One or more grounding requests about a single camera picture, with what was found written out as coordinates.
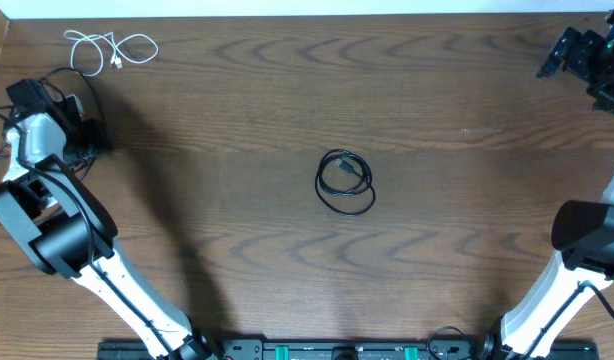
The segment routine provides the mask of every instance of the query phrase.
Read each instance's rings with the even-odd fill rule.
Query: wooden tabletop
[[[116,148],[84,183],[156,289],[199,327],[270,339],[478,335],[544,269],[560,205],[598,200],[614,173],[614,116],[593,113],[571,75],[534,77],[567,26],[602,18],[14,21],[0,104],[6,86],[69,65],[66,29],[148,34],[157,60],[92,79]],[[76,65],[95,70],[97,56],[83,45]],[[77,76],[54,82],[98,116]],[[332,148],[372,168],[378,199],[361,217],[314,193]],[[596,299],[563,336],[614,359]],[[136,336],[0,228],[0,359],[91,359],[113,338]]]

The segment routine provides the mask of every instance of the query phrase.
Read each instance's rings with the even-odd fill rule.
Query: white wall
[[[614,0],[0,0],[10,19],[605,12]]]

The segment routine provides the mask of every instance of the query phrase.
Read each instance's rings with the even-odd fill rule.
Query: white cable
[[[74,37],[71,34],[76,34],[80,37]],[[88,41],[90,43],[92,43],[96,49],[98,50],[98,53],[100,54],[100,67],[98,68],[98,71],[96,71],[95,73],[91,73],[91,74],[84,74],[85,76],[96,76],[98,74],[100,74],[101,71],[103,71],[103,66],[105,65],[105,57],[103,55],[103,50],[100,48],[100,46],[98,46],[98,44],[96,43],[96,41],[98,40],[105,40],[107,41],[107,43],[109,44],[109,46],[111,46],[112,50],[114,51],[111,55],[111,61],[110,61],[110,65],[116,65],[117,68],[122,68],[122,61],[120,60],[120,57],[118,57],[118,55],[122,56],[123,59],[129,61],[132,64],[144,64],[150,60],[152,60],[153,58],[156,57],[156,55],[158,55],[158,45],[156,45],[156,42],[154,40],[152,40],[149,36],[145,35],[145,34],[134,34],[131,36],[128,36],[124,39],[122,39],[121,41],[119,41],[118,43],[116,43],[116,41],[114,40],[114,32],[110,32],[107,33],[105,35],[100,35],[100,34],[91,34],[91,35],[85,35],[83,33],[81,33],[80,31],[76,31],[76,30],[67,30],[65,31],[65,33],[63,34],[65,36],[65,39],[67,40],[73,40],[75,41],[74,46],[71,48],[71,58],[69,60],[69,64],[71,65],[71,67],[74,67],[74,55],[76,54],[76,48],[78,47],[78,45],[83,42],[83,41]],[[122,51],[120,51],[120,45],[122,45],[122,43],[124,43],[127,40],[133,39],[135,37],[142,37],[145,38],[147,40],[149,40],[149,42],[151,42],[154,45],[154,54],[150,57],[148,57],[147,59],[144,60],[134,60],[129,58],[127,55],[123,54]]]

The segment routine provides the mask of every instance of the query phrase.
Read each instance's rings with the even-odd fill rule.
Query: wood grain
[[[15,21],[0,103],[68,64],[65,29],[147,33],[157,60],[92,80],[116,150],[85,184],[159,291],[198,326],[268,338],[482,334],[546,265],[559,206],[598,199],[614,173],[614,117],[572,76],[534,77],[569,25],[602,15]],[[55,82],[97,116],[80,79]],[[362,217],[314,194],[337,147],[374,172]],[[614,359],[596,301],[564,335]],[[0,359],[92,358],[106,338],[135,335],[0,229]]]

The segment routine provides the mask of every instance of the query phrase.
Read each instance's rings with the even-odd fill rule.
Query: green clip
[[[276,346],[276,360],[289,360],[289,346]]]
[[[406,347],[405,360],[418,360],[418,348],[415,346]]]

